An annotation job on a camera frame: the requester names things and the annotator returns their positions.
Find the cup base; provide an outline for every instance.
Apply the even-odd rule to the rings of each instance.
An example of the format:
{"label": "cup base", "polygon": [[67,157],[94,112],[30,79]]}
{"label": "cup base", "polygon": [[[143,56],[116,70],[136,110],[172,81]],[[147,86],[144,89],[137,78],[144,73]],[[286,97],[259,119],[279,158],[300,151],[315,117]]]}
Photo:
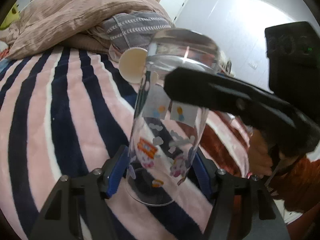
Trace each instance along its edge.
{"label": "cup base", "polygon": [[155,168],[134,170],[136,178],[127,173],[126,189],[131,197],[148,206],[165,206],[179,193],[175,179]]}

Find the beige blanket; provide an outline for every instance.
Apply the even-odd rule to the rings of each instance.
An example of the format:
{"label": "beige blanket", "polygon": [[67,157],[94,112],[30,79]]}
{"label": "beige blanket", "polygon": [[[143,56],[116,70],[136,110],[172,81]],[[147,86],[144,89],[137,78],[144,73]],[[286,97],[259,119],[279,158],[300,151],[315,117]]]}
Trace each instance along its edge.
{"label": "beige blanket", "polygon": [[33,0],[0,40],[12,46],[8,57],[34,55],[88,30],[118,13],[153,11],[170,22],[156,0]]}

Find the metal screw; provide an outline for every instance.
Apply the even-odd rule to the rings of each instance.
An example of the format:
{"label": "metal screw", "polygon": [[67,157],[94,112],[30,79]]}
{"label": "metal screw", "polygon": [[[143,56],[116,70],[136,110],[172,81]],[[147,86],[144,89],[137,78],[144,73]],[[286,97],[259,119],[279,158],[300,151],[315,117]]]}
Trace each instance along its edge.
{"label": "metal screw", "polygon": [[260,179],[259,176],[256,174],[251,175],[250,178],[254,181],[258,181]]}
{"label": "metal screw", "polygon": [[245,102],[241,98],[238,98],[236,100],[236,106],[239,110],[243,111],[245,109]]}
{"label": "metal screw", "polygon": [[61,181],[67,181],[69,179],[68,175],[62,175],[60,180]]}
{"label": "metal screw", "polygon": [[94,175],[100,175],[101,173],[102,173],[102,169],[100,169],[100,168],[96,168],[93,170]]}
{"label": "metal screw", "polygon": [[225,175],[227,173],[224,169],[218,169],[217,172],[220,175]]}

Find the patterned gray fabric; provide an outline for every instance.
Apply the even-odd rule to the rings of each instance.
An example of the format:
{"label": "patterned gray fabric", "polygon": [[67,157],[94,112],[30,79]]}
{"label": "patterned gray fabric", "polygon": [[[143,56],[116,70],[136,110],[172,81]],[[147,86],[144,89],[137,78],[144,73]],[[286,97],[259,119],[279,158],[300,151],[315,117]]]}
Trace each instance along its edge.
{"label": "patterned gray fabric", "polygon": [[132,47],[147,48],[153,35],[162,29],[172,28],[172,23],[155,12],[132,11],[119,13],[102,22],[111,44],[123,53]]}

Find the pink and navy striped blanket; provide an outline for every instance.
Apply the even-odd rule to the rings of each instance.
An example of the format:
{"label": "pink and navy striped blanket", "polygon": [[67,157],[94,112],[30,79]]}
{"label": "pink and navy striped blanket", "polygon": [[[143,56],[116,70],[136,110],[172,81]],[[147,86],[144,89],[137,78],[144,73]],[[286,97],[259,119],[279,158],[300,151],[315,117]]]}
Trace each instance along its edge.
{"label": "pink and navy striped blanket", "polygon": [[[136,96],[137,87],[108,55],[54,47],[6,63],[0,72],[0,209],[22,240],[61,175],[85,175],[128,145]],[[248,143],[241,125],[233,126]],[[207,128],[246,176],[245,145],[213,112]],[[180,188],[172,204],[147,207],[129,196],[122,179],[106,200],[119,239],[198,239],[212,205],[189,179]],[[85,214],[81,223],[91,239]]]}

